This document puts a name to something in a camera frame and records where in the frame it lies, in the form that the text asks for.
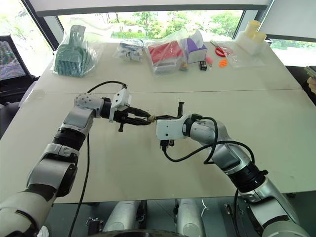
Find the window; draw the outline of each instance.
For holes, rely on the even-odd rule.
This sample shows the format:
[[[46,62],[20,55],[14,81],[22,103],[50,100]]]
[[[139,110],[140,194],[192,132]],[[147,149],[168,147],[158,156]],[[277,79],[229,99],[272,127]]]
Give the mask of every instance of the window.
[[[11,35],[32,75],[43,73],[52,59],[52,49],[19,0],[1,0],[0,34]]]
[[[286,66],[316,65],[316,43],[273,39],[271,48]]]
[[[106,29],[112,39],[160,39],[182,28],[203,30],[203,39],[229,40],[237,28],[242,10],[119,12],[59,16],[68,28],[73,17]]]

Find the clear plastic bag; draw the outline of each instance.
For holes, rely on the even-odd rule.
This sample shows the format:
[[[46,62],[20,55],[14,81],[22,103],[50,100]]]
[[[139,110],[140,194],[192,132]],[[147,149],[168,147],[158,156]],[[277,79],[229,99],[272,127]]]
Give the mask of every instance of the clear plastic bag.
[[[58,46],[51,70],[59,75],[83,77],[98,63],[104,48],[104,30],[72,18]]]
[[[141,39],[125,39],[119,43],[113,57],[129,62],[141,62],[143,58],[143,48],[144,42]]]
[[[151,39],[144,42],[154,75],[175,72],[185,67],[188,37],[186,30],[179,30],[163,39]]]
[[[227,61],[233,68],[237,69],[265,66],[258,56],[252,56],[248,54],[241,47],[239,47],[234,40],[214,42],[214,44],[222,48]]]

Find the floor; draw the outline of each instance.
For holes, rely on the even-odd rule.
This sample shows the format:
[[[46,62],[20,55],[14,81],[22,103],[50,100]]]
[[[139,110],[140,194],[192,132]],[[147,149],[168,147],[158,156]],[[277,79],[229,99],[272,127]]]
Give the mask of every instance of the floor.
[[[311,235],[316,235],[316,192],[298,193],[295,198],[291,198],[294,208],[301,221],[301,226]],[[202,201],[200,198],[195,199],[200,210],[203,210]],[[214,197],[203,198],[208,210],[203,214],[203,222],[205,226],[206,236],[212,237],[235,237],[231,217],[227,215],[224,204],[233,203],[233,197]],[[98,206],[82,205],[77,222],[74,228],[74,237],[87,236],[87,226],[85,225],[89,217],[107,220],[116,202],[103,202]],[[173,220],[173,199],[166,200],[149,200],[148,201],[148,219],[147,229],[158,229],[167,231],[176,231]],[[68,230],[71,225],[76,204],[57,203],[53,206],[46,226],[50,230],[51,237],[68,236]],[[242,237],[258,236],[252,225],[243,212],[245,205],[239,200],[238,207],[240,209],[238,216],[238,226]]]

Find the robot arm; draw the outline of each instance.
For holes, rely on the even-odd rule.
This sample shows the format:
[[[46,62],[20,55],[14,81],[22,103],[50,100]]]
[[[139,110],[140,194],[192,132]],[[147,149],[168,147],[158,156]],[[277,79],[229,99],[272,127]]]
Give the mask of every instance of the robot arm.
[[[94,118],[106,118],[123,125],[148,125],[142,118],[145,111],[130,107],[131,96],[123,87],[113,99],[84,93],[75,98],[72,110],[48,144],[29,174],[27,189],[0,203],[0,236],[34,236],[42,227],[51,206],[58,197],[67,195],[77,172],[79,150],[88,135]]]
[[[225,126],[221,122],[217,124],[218,141],[230,141]],[[191,137],[203,146],[213,144],[215,128],[212,121],[204,120],[202,116],[180,113],[176,118],[158,117],[156,135],[162,141],[163,151],[166,151],[170,141],[174,145],[173,140],[179,138]],[[260,171],[239,145],[216,145],[212,160],[228,175],[248,203],[248,215],[260,235],[283,233],[284,236],[309,236],[298,225],[299,220],[291,204],[266,177],[267,171]]]

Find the red scissors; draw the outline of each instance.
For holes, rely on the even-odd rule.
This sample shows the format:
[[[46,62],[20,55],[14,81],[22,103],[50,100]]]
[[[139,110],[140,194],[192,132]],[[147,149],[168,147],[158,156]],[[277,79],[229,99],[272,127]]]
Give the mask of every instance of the red scissors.
[[[220,57],[226,57],[225,54],[232,54],[233,52],[230,48],[225,48],[225,50],[223,50],[220,46],[214,44],[212,41],[210,41],[210,43],[215,46],[215,53]]]

